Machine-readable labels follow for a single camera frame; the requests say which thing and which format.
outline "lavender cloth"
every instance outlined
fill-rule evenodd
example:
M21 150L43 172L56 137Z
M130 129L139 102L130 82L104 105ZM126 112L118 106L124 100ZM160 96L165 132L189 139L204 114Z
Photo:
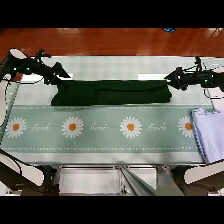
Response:
M197 144L206 163L224 159L224 111L192 111Z

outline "dark green cloth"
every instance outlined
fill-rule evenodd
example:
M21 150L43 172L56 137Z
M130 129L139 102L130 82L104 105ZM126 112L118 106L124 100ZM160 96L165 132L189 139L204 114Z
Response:
M75 81L58 85L52 106L149 104L170 102L166 81Z

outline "wooden floor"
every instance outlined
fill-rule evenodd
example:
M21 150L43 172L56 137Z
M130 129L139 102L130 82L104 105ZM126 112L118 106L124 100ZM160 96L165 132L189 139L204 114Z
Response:
M160 55L224 57L224 29L177 28L5 28L0 58L9 48L34 55Z

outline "checkered tablecloth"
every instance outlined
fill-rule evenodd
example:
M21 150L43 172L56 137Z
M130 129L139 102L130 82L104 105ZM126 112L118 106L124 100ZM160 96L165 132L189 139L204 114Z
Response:
M194 65L193 57L159 57L159 56L64 56L44 59L53 66L60 62L63 68L73 74L74 80L137 80L138 74L169 74L176 67L189 68ZM173 94L167 105L211 105L204 97L199 86L190 86L182 92L170 87ZM35 85L20 85L14 105L50 105L57 93L56 86L47 86L43 82ZM28 162L71 163L200 163L199 152L183 153L76 153L68 156L63 153L13 153Z

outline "daisy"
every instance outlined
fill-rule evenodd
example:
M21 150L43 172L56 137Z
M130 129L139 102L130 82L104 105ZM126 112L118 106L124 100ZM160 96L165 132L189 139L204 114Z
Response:
M22 117L14 117L11 121L8 122L6 126L6 135L8 138L17 138L18 136L23 134L27 128L26 121Z
M130 139L139 136L142 130L140 121L134 117L126 117L123 119L120 127L120 131L123 131L123 135Z
M185 137L193 137L192 124L189 117L185 116L179 119L177 127Z
M82 134L83 126L83 121L78 117L69 117L65 122L63 122L63 135L66 135L66 138L75 138L76 136Z

